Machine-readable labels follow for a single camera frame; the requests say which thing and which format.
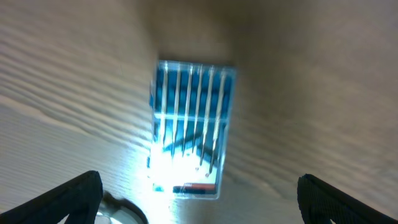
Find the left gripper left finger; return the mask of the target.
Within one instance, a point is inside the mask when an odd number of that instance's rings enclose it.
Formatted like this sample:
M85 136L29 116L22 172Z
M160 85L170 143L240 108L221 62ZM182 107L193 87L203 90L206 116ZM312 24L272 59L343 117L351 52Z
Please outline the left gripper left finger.
M7 223L94 223L103 184L100 173L89 170L67 182L1 214Z

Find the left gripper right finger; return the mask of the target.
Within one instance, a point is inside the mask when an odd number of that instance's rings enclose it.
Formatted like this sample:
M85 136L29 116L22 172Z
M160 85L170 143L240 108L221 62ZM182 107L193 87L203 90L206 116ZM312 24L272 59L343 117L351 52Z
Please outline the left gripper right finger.
M312 174L298 179L297 201L305 224L397 224Z

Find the small claw hammer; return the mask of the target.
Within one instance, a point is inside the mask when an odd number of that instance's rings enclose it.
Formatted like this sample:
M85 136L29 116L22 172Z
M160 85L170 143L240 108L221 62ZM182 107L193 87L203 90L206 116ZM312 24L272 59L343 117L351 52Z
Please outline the small claw hammer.
M108 191L104 191L95 223L148 224L149 221L136 204L125 198L114 198Z

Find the blue precision screwdriver set case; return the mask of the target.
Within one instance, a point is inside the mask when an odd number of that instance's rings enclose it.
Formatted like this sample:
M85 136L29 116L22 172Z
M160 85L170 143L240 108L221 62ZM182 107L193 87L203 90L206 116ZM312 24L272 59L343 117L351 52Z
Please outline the blue precision screwdriver set case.
M170 198L218 199L237 70L159 60L150 86L152 190Z

